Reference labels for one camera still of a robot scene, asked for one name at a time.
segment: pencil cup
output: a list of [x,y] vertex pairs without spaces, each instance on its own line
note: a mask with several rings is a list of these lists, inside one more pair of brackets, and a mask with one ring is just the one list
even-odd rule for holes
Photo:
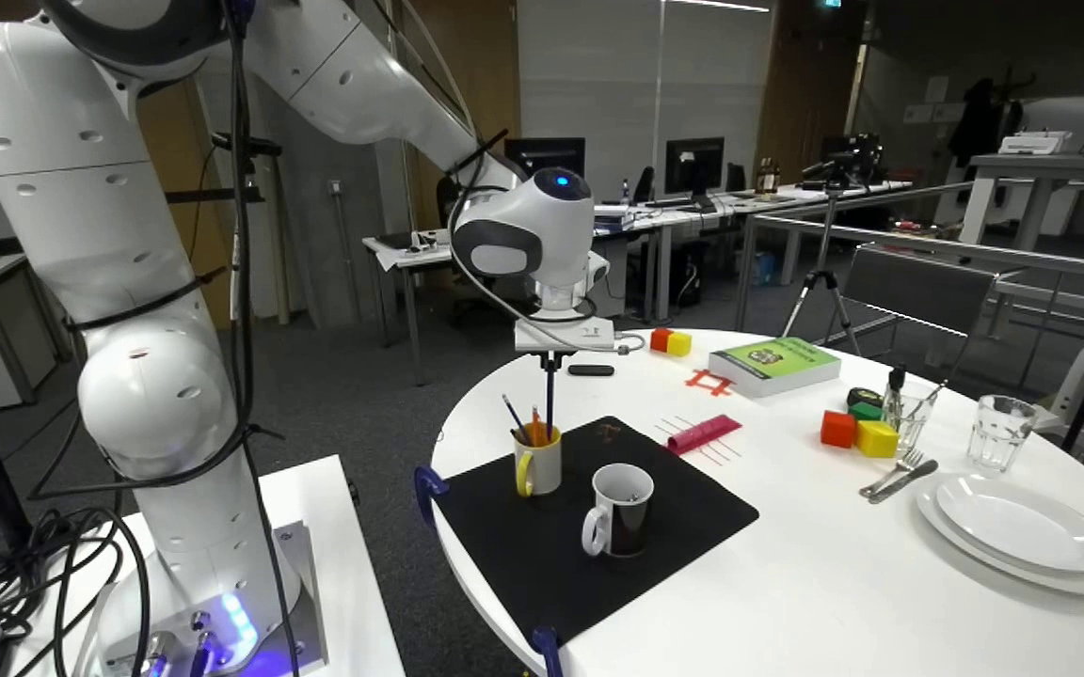
[[564,486],[564,435],[548,428],[545,444],[516,444],[511,489],[516,498],[545,498]]

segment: black tray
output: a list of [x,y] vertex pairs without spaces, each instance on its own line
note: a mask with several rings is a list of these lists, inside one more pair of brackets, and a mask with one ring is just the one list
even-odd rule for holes
[[[590,474],[605,464],[634,464],[656,479],[647,547],[623,562],[580,550]],[[451,479],[437,506],[511,620],[558,644],[758,519],[756,508],[617,419],[564,434],[564,486],[541,499],[511,493],[511,457],[505,457]]]

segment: gray carpet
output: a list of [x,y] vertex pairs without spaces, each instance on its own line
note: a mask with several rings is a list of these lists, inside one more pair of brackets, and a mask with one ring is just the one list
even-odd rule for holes
[[[758,291],[747,298],[747,333],[780,333],[794,291]],[[730,326],[738,295],[725,282],[705,291],[694,308],[676,308],[674,326]],[[815,295],[806,308],[802,334],[827,326],[831,304]],[[380,348],[375,326],[312,333],[312,326],[259,326],[254,348],[254,420],[275,428],[259,435],[259,472],[293,466],[321,457],[339,457],[352,498],[362,529],[375,566],[375,578],[390,612],[397,655],[413,677],[505,677],[519,672],[511,655],[475,617],[451,583],[431,538],[420,529],[408,493],[408,472],[430,460],[439,420],[455,399],[490,370],[511,358],[511,325],[490,304],[420,298],[420,371],[402,341]],[[983,326],[983,339],[962,363],[960,392],[1028,392],[1043,394],[1062,379],[1084,334],[1050,334],[1023,377],[1023,348],[1032,326],[1001,320]],[[865,339],[865,349],[883,363],[913,363],[930,334],[899,326],[896,334]],[[0,413],[0,457],[8,457],[19,489],[31,489],[61,449],[65,420],[55,420],[61,379],[43,379],[36,402]],[[78,440],[55,483],[105,479],[96,453]]]

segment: stack of plates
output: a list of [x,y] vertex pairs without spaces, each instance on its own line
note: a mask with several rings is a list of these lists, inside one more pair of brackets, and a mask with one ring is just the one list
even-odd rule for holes
[[1023,583],[1084,595],[1084,514],[1067,506],[979,474],[944,474],[913,493],[913,508],[960,553]]

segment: monitor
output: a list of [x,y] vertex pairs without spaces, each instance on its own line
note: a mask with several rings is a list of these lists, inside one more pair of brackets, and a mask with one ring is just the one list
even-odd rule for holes
[[561,165],[582,176],[582,141],[505,141],[505,160],[526,176],[545,165]]
[[706,187],[723,187],[723,135],[720,141],[668,141],[667,143],[667,180],[661,192],[693,192],[701,201]]

